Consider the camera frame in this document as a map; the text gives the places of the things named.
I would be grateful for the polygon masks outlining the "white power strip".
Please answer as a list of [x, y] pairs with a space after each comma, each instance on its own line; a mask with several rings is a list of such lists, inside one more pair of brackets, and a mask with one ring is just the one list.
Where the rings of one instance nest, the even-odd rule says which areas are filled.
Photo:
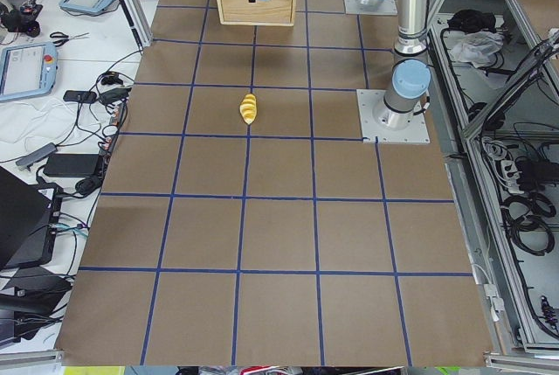
[[510, 194], [522, 194], [523, 190], [520, 188], [519, 184], [521, 173], [517, 169], [515, 162], [513, 160], [503, 159], [500, 161], [500, 168], [506, 190]]

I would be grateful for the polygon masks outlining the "black laptop computer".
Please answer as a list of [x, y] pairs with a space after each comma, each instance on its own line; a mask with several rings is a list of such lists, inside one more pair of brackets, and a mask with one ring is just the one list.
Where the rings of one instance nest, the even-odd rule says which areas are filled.
[[1, 169], [1, 269], [36, 267], [52, 259], [61, 188], [27, 184]]

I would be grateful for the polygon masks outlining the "yellow toy croissant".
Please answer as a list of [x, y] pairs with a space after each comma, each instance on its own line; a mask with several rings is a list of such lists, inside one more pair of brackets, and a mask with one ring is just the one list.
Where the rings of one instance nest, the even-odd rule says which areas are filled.
[[252, 125], [257, 117], [258, 105], [254, 94], [246, 94], [239, 104], [239, 113], [244, 123]]

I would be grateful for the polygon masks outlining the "black power adapter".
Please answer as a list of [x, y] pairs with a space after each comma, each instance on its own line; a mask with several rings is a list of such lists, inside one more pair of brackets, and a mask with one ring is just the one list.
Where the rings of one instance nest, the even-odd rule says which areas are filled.
[[48, 157], [44, 173], [48, 177], [89, 177], [98, 161], [98, 154], [55, 153]]

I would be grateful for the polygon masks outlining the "white crumpled cloth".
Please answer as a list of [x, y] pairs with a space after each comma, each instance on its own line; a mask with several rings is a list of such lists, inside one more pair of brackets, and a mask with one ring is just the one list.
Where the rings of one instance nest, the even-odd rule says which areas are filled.
[[449, 55], [452, 61], [470, 63], [476, 68], [490, 66], [504, 41], [501, 34], [490, 31], [466, 34], [450, 50]]

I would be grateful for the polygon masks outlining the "blue teach pendant near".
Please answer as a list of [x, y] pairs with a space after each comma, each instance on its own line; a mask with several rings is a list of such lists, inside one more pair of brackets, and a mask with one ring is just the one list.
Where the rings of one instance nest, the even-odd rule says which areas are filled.
[[1, 102], [43, 96], [57, 75], [58, 51], [52, 42], [7, 47], [1, 53]]

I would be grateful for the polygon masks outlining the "black handled scissors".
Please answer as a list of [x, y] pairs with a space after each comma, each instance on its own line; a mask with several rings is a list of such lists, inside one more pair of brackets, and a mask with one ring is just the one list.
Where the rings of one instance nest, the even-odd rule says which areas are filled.
[[75, 39], [89, 38], [89, 32], [80, 33], [80, 34], [76, 34], [76, 35], [68, 35], [68, 34], [66, 34], [62, 31], [55, 31], [55, 32], [53, 32], [49, 35], [49, 38], [52, 39], [52, 43], [56, 47], [61, 47], [61, 46], [65, 45], [66, 43], [68, 43], [72, 40], [75, 40]]

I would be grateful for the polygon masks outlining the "wooden drawer cabinet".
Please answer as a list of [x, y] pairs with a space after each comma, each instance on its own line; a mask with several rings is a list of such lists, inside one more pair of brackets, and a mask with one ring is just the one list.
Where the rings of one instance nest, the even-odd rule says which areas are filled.
[[297, 0], [217, 0], [221, 24], [293, 26]]

